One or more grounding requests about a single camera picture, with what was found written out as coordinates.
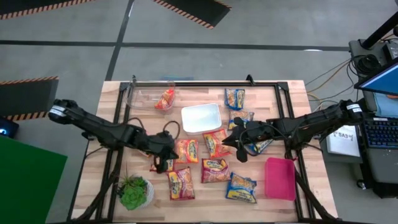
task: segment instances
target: pink plastic tray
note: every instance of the pink plastic tray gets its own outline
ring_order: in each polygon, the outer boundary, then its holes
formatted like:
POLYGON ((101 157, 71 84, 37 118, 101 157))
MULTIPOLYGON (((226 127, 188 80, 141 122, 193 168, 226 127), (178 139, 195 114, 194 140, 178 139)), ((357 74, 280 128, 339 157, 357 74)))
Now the pink plastic tray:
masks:
POLYGON ((293 201, 296 198, 293 161, 290 159, 269 158, 265 168, 266 196, 293 201))

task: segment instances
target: gray floor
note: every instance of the gray floor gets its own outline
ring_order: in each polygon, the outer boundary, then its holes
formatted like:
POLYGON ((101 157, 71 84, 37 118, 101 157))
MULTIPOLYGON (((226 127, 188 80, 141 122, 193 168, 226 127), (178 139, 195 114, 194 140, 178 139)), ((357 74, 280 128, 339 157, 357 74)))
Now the gray floor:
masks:
MULTIPOLYGON (((97 0, 79 6, 0 21, 0 40, 101 41, 117 39, 128 0, 97 0)), ((225 0, 232 11, 213 30, 204 29, 150 0, 136 0, 125 42, 264 44, 346 47, 366 38, 396 12, 393 0, 225 0)), ((95 113, 113 47, 0 45, 3 80, 60 76, 57 98, 76 100, 95 113)), ((196 80, 309 81, 349 58, 348 52, 122 48, 113 80, 158 80, 165 75, 196 80)), ((325 79, 312 83, 315 88, 325 79)), ((341 72, 320 98, 350 86, 341 72)), ((333 98, 355 99, 351 90, 333 98)), ((46 120, 20 122, 18 139, 68 156, 47 222, 66 219, 87 142, 77 128, 46 120)), ((340 218, 396 223, 398 200, 381 200, 355 186, 351 166, 326 163, 340 218)))

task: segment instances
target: black metal frame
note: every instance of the black metal frame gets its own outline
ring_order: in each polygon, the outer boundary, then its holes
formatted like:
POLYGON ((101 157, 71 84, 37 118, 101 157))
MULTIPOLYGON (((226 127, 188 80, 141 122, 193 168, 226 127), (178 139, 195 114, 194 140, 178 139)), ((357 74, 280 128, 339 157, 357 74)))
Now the black metal frame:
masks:
MULTIPOLYGON (((275 96, 276 96, 279 116, 281 118, 285 117, 283 104, 282 104, 282 98, 280 95, 280 91, 283 91, 285 94, 289 117, 294 118, 293 106, 292 106, 292 102, 290 99, 289 87, 288 87, 287 82, 256 82, 255 83, 250 75, 248 76, 248 78, 246 80, 248 80, 248 81, 233 82, 233 83, 232 82, 175 82, 175 86, 176 87, 189 87, 189 86, 196 86, 196 87, 201 87, 201 86, 202 87, 205 87, 205 86, 206 87, 209 87, 209 86, 271 87, 271 88, 274 88, 274 90, 275 90, 275 96)), ((127 92, 127 90, 129 92, 133 91, 132 88, 127 88, 128 86, 129 86, 128 82, 121 82, 121 84, 120 84, 118 100, 116 103, 116 109, 115 109, 115 113, 114 113, 114 120, 113 120, 114 123, 118 123, 118 121, 119 121, 121 105, 122 105, 124 94, 127 92)), ((157 87, 157 86, 167 86, 167 83, 162 83, 162 82, 137 82, 136 83, 136 87, 157 87)), ((123 117, 123 123, 126 123, 128 121, 129 114, 130 114, 130 107, 128 105, 126 105, 124 117, 123 117)), ((300 175, 302 176, 305 184, 308 185, 307 173, 305 170, 305 164, 304 164, 304 159, 303 159, 302 153, 298 152, 297 157, 298 157, 298 166, 300 167, 300 175)), ((75 204, 78 186, 80 183, 80 177, 81 177, 81 173, 82 173, 83 166, 84 166, 84 161, 83 161, 81 170, 80 170, 79 180, 76 185, 75 194, 73 196, 69 215, 67 218, 67 223, 112 223, 113 222, 114 206, 115 206, 116 199, 117 199, 116 198, 116 190, 117 190, 116 183, 118 182, 118 177, 119 177, 119 174, 121 171, 122 159, 123 159, 123 148, 108 151, 108 153, 106 155, 105 165, 104 165, 104 172, 103 172, 103 178, 102 178, 102 182, 101 182, 100 192, 95 197, 95 199, 93 200, 91 205, 87 208, 86 212, 79 218, 72 220, 71 219, 72 211, 73 211, 73 207, 75 204), (116 158, 114 169, 113 169, 112 173, 109 174, 114 151, 117 151, 118 155, 116 158), (112 190, 111 190, 111 199, 109 201, 108 214, 107 214, 106 218, 103 218, 104 196, 106 195, 106 193, 111 185, 112 185, 112 190), (90 220, 94 211, 96 211, 95 218, 90 220)), ((299 195, 299 187, 298 187, 297 183, 296 183, 295 188, 296 188, 296 199, 295 199, 294 203, 295 203, 295 208, 296 208, 296 213, 297 213, 297 219, 298 219, 298 221, 305 220, 306 218, 304 218, 304 216, 303 216, 302 204, 300 202, 300 195, 299 195)), ((314 212, 313 206, 311 205, 311 203, 307 197, 306 197, 306 201, 307 201, 309 219, 311 219, 311 220, 315 219, 315 212, 314 212)))

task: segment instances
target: wooden tabletop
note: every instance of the wooden tabletop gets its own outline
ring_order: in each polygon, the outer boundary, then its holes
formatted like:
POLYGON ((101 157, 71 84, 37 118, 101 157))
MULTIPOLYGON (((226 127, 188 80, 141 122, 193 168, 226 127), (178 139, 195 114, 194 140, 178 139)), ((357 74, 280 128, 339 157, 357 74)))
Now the wooden tabletop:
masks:
MULTIPOLYGON (((287 81, 289 83, 290 97, 294 107, 295 117, 310 113, 310 105, 303 81, 287 81)), ((104 82, 99 99, 97 116, 109 121, 113 120, 116 99, 118 97, 120 82, 104 82)), ((270 118, 278 118, 278 109, 275 98, 275 90, 271 87, 247 87, 244 110, 254 112, 254 120, 265 121, 270 118)), ((145 87, 134 90, 137 105, 153 107, 150 102, 161 94, 163 89, 145 87)), ((285 115, 288 115, 285 97, 282 94, 285 115)), ((186 106, 217 103, 221 113, 222 128, 227 127, 229 110, 224 105, 224 87, 176 87, 174 108, 169 114, 160 114, 154 110, 132 109, 130 117, 138 117, 142 120, 148 134, 161 132, 164 124, 176 120, 180 124, 181 109, 186 106)), ((171 134, 176 133, 176 128, 170 125, 171 134)), ((209 152, 202 135, 187 136, 181 131, 179 139, 197 139, 199 142, 198 156, 209 158, 209 152)), ((311 144, 319 146, 318 141, 311 144)), ((99 148, 97 142, 90 143, 88 153, 99 148)), ((257 181, 257 204, 250 204, 237 200, 225 199, 227 182, 201 184, 201 164, 178 164, 177 169, 190 166, 195 191, 195 200, 170 201, 169 184, 166 174, 149 172, 150 160, 141 155, 135 149, 124 149, 121 176, 126 172, 129 175, 141 175, 149 180, 155 188, 155 197, 152 203, 139 210, 127 211, 119 201, 114 210, 114 222, 291 222, 296 221, 297 216, 293 202, 286 200, 270 199, 264 195, 264 164, 269 157, 283 158, 285 147, 282 141, 274 141, 267 147, 262 155, 249 156, 246 163, 236 159, 236 150, 233 154, 224 157, 228 162, 230 171, 243 177, 250 177, 257 181)), ((103 175, 106 149, 102 149, 88 157, 85 161, 81 175, 78 193, 72 217, 81 215, 100 190, 103 175)), ((311 147, 303 150, 305 167, 307 170, 310 188, 320 203, 330 214, 337 217, 330 184, 323 163, 322 153, 311 147)), ((306 214, 304 194, 300 194, 303 210, 306 214)), ((108 211, 108 200, 104 206, 104 214, 108 211)))

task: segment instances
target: keyboard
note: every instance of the keyboard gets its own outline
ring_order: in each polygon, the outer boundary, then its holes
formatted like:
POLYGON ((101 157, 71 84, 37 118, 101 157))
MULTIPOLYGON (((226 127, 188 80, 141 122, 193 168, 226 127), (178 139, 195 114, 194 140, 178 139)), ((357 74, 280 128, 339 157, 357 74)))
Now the keyboard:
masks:
POLYGON ((363 130, 369 147, 398 149, 398 119, 366 119, 363 130))

